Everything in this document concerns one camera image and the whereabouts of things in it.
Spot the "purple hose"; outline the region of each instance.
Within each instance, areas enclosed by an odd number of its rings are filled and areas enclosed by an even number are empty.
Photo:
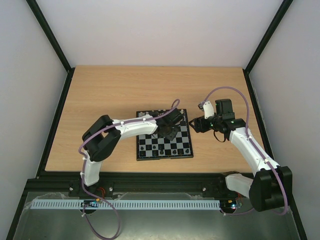
[[[164,116],[172,113],[173,110],[175,110],[178,105],[180,103],[180,100],[179,99],[176,99],[174,100],[174,102],[172,103],[171,105],[171,109],[167,112],[165,112],[164,114],[162,115],[159,115],[159,116],[156,116],[156,117],[152,117],[152,118],[148,118],[146,119],[145,121],[148,122],[148,121],[152,121],[152,120],[157,120],[157,119],[160,119],[160,118],[163,118]],[[142,119],[131,119],[131,120],[127,120],[127,121],[124,121],[124,124],[129,124],[129,123],[135,123],[135,122],[143,122]],[[95,138],[96,136],[98,136],[99,134],[101,134],[102,132],[106,131],[106,130],[109,130],[111,128],[114,128],[116,126],[120,126],[121,123],[115,123],[113,125],[110,125],[110,126],[107,126],[99,131],[97,131],[95,134],[93,134],[92,136],[90,136],[87,140],[85,140],[79,147],[78,149],[78,152],[83,155],[85,157],[84,161],[83,161],[83,166],[82,166],[82,176],[81,176],[81,185],[82,185],[82,189],[83,191],[96,198],[96,199],[100,199],[102,200],[103,202],[105,202],[106,204],[108,204],[112,209],[113,211],[115,212],[115,215],[116,215],[116,218],[117,218],[117,221],[118,221],[118,228],[117,228],[117,231],[116,233],[114,234],[114,236],[108,238],[108,237],[104,237],[104,236],[101,236],[99,233],[97,233],[97,231],[94,229],[94,227],[92,226],[92,224],[90,223],[89,221],[89,218],[87,217],[86,213],[85,213],[85,210],[86,210],[86,207],[87,207],[87,204],[83,207],[82,209],[82,213],[83,213],[83,216],[85,217],[85,220],[87,221],[87,223],[89,224],[89,227],[91,229],[91,231],[93,232],[94,235],[96,235],[99,239],[102,239],[102,240],[114,240],[116,239],[118,236],[119,236],[119,232],[120,232],[120,228],[121,228],[121,219],[120,219],[120,216],[119,216],[119,213],[118,211],[116,210],[116,208],[107,200],[105,200],[104,198],[98,196],[98,195],[95,195],[89,191],[87,191],[86,187],[85,187],[85,178],[84,178],[84,175],[85,175],[85,170],[86,170],[86,163],[87,163],[87,160],[86,158],[88,157],[84,152],[82,152],[82,148],[88,143],[90,142],[93,138]]]
[[[248,132],[248,124],[249,124],[249,116],[250,116],[250,112],[249,112],[249,103],[245,97],[245,95],[243,95],[242,92],[240,92],[238,89],[234,88],[234,87],[231,87],[231,86],[220,86],[220,87],[217,87],[215,89],[213,89],[207,96],[206,98],[204,99],[204,101],[200,104],[200,106],[202,107],[204,105],[204,103],[208,100],[208,98],[211,96],[211,94],[213,94],[215,91],[219,90],[219,89],[231,89],[231,90],[234,90],[236,91],[238,94],[241,95],[241,97],[243,98],[244,102],[245,102],[245,106],[246,106],[246,121],[245,121],[245,134],[246,136],[249,138],[249,132]],[[252,146],[255,148],[255,150],[260,154],[260,156],[264,159],[264,160],[267,160],[266,159],[266,156],[260,151],[260,149],[258,148],[258,146],[254,143],[254,141],[249,138],[249,141],[250,143],[252,144]],[[275,168],[272,166],[272,164],[269,162],[269,161],[266,161],[266,163],[268,164],[268,166],[271,168],[278,184],[279,184],[279,187],[281,189],[281,193],[283,195],[283,200],[284,200],[284,210],[283,212],[276,212],[276,214],[278,215],[285,215],[288,211],[288,199],[287,199],[287,195],[286,195],[286,191],[285,191],[285,188],[281,182],[281,179],[277,173],[277,171],[275,170]],[[250,209],[249,211],[245,211],[245,212],[241,212],[241,213],[226,213],[226,215],[243,215],[243,214],[247,214],[247,213],[250,213],[254,208]]]

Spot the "purple cable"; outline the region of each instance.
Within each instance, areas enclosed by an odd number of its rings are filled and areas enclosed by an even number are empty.
[[[148,121],[152,121],[152,120],[157,120],[157,119],[160,119],[160,118],[163,118],[164,116],[172,113],[173,110],[175,110],[178,105],[180,104],[180,99],[176,99],[174,100],[174,102],[172,103],[171,105],[171,109],[167,112],[165,112],[164,114],[162,115],[159,115],[159,116],[156,116],[156,117],[152,117],[152,118],[147,118],[145,119],[146,122]],[[129,123],[135,123],[135,122],[143,122],[143,119],[131,119],[131,120],[127,120],[127,121],[124,121],[124,124],[129,124]],[[85,140],[79,147],[78,149],[78,152],[83,155],[85,158],[87,158],[88,156],[82,152],[82,148],[88,143],[90,142],[93,138],[95,138],[96,136],[98,136],[99,134],[101,134],[102,132],[106,131],[106,130],[109,130],[111,128],[114,128],[114,127],[117,127],[117,126],[120,126],[121,123],[115,123],[113,125],[110,125],[110,126],[107,126],[107,127],[104,127],[103,129],[97,131],[95,134],[93,134],[92,136],[90,136],[87,140]],[[104,237],[104,236],[101,236],[99,233],[97,233],[97,231],[94,229],[94,227],[92,226],[92,224],[90,223],[89,221],[89,218],[87,217],[86,213],[85,213],[85,209],[87,207],[87,204],[83,207],[82,209],[82,213],[83,213],[83,216],[85,217],[85,220],[87,221],[87,223],[89,224],[89,227],[91,229],[91,231],[93,232],[94,235],[96,235],[99,239],[102,239],[102,240],[114,240],[116,239],[118,236],[119,236],[119,232],[120,232],[120,228],[121,228],[121,219],[120,219],[120,216],[119,216],[119,213],[118,211],[116,210],[116,208],[107,200],[105,200],[104,198],[98,196],[98,195],[95,195],[89,191],[86,190],[86,187],[85,187],[85,178],[84,178],[84,175],[85,175],[85,170],[86,170],[86,163],[87,163],[87,160],[84,159],[83,161],[83,166],[82,166],[82,177],[81,177],[81,185],[82,185],[82,189],[83,191],[96,198],[96,199],[100,199],[102,200],[103,202],[105,202],[106,204],[108,204],[112,209],[113,211],[115,212],[115,215],[116,215],[116,218],[117,218],[117,221],[118,221],[118,228],[117,228],[117,231],[116,233],[114,234],[114,236],[108,238],[108,237]]]
[[[249,124],[249,115],[250,115],[250,112],[249,112],[249,103],[245,97],[245,95],[240,92],[238,89],[232,87],[232,86],[220,86],[220,87],[217,87],[215,89],[213,89],[207,96],[206,98],[204,99],[204,101],[200,104],[200,106],[202,107],[204,105],[204,103],[208,100],[208,98],[211,96],[211,94],[213,94],[215,91],[219,90],[219,89],[231,89],[231,90],[234,90],[236,91],[238,94],[241,95],[241,97],[243,98],[244,102],[245,102],[245,106],[246,106],[246,121],[245,121],[245,134],[247,137],[249,137],[249,132],[248,132],[248,124]],[[260,156],[266,160],[266,156],[261,152],[261,150],[258,148],[258,146],[254,143],[254,141],[249,138],[249,141],[250,143],[252,144],[252,146],[255,148],[255,150],[260,154]],[[272,166],[272,164],[269,162],[269,161],[266,161],[266,163],[268,164],[268,166],[271,168],[278,184],[279,184],[279,187],[281,189],[281,193],[283,195],[283,200],[284,200],[284,210],[283,212],[276,212],[274,211],[276,214],[278,215],[285,215],[288,211],[288,199],[287,199],[287,195],[286,195],[286,191],[285,191],[285,188],[281,182],[281,179],[277,173],[277,171],[275,170],[275,168]],[[250,209],[249,211],[245,211],[245,212],[241,212],[241,213],[226,213],[226,215],[243,215],[243,214],[247,214],[247,213],[250,213],[254,208]]]

